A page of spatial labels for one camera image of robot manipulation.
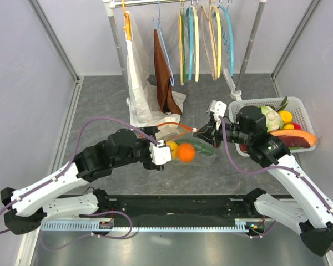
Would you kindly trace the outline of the orange fruit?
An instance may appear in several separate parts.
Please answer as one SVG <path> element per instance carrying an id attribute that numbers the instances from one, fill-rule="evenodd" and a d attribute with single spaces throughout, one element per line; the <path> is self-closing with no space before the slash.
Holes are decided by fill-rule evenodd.
<path id="1" fill-rule="evenodd" d="M 196 149 L 190 143 L 183 143 L 178 146 L 177 158 L 183 162 L 191 162 L 196 157 Z"/>

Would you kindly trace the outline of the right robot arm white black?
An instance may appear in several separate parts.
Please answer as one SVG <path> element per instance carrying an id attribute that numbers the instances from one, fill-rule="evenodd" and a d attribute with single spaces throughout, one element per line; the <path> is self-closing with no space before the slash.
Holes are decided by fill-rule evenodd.
<path id="1" fill-rule="evenodd" d="M 215 148 L 228 143 L 244 144 L 250 158 L 261 166 L 254 173 L 270 173 L 299 205 L 295 208 L 255 189 L 247 194 L 244 214 L 249 218 L 267 216 L 285 225 L 320 257 L 333 251 L 333 201 L 314 184 L 288 147 L 267 131 L 266 116 L 259 107 L 241 108 L 237 122 L 230 124 L 225 122 L 226 108 L 223 102 L 212 101 L 207 110 L 209 122 L 194 136 Z"/>

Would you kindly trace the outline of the yellow lemon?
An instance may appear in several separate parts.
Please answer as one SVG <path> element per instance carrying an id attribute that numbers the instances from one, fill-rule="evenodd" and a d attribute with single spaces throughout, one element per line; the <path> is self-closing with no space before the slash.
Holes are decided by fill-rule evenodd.
<path id="1" fill-rule="evenodd" d="M 179 145 L 176 142 L 174 142 L 174 141 L 167 141 L 166 144 L 171 149 L 172 159 L 175 160 L 177 158 L 177 156 L 178 156 L 178 147 L 179 147 Z"/>

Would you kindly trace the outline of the clear zip top bag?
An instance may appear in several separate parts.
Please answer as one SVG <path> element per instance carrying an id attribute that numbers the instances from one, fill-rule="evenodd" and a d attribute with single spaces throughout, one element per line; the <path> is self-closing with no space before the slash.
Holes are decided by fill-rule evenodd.
<path id="1" fill-rule="evenodd" d="M 165 140 L 167 141 L 174 141 L 177 139 L 197 139 L 193 136 L 193 133 L 198 132 L 199 130 L 194 127 L 189 127 L 181 123 L 167 121 L 167 122 L 160 122 L 160 123 L 139 123 L 137 125 L 138 128 L 146 127 L 146 126 L 157 126 L 159 132 L 156 133 L 156 140 Z M 216 152 L 214 149 L 214 155 L 212 156 L 205 156 L 200 153 L 196 153 L 195 159 L 191 162 L 183 162 L 176 158 L 175 160 L 171 160 L 168 163 L 172 165 L 191 165 L 197 167 L 207 167 L 210 166 L 213 161 L 216 159 Z"/>

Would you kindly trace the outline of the green cucumber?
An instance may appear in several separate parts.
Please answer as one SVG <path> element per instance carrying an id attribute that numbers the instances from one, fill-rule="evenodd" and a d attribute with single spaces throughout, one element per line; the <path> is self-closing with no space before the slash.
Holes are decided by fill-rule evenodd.
<path id="1" fill-rule="evenodd" d="M 205 156 L 212 156 L 214 155 L 214 149 L 206 142 L 202 142 L 199 139 L 177 139 L 175 142 L 178 145 L 181 144 L 191 144 L 196 152 L 205 155 Z"/>

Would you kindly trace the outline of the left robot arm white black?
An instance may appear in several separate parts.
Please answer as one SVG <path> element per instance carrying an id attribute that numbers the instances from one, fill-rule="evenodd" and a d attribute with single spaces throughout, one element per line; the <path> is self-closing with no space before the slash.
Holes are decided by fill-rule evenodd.
<path id="1" fill-rule="evenodd" d="M 4 188 L 1 200 L 6 206 L 5 226 L 13 234 L 21 235 L 58 218 L 108 216 L 112 204 L 105 190 L 95 189 L 82 196 L 63 194 L 107 177 L 115 168 L 137 162 L 148 170 L 163 170 L 172 160 L 171 148 L 164 140 L 155 140 L 156 132 L 155 126 L 144 128 L 141 133 L 146 136 L 142 138 L 132 130 L 120 129 L 106 140 L 85 148 L 42 180 L 18 190 Z"/>

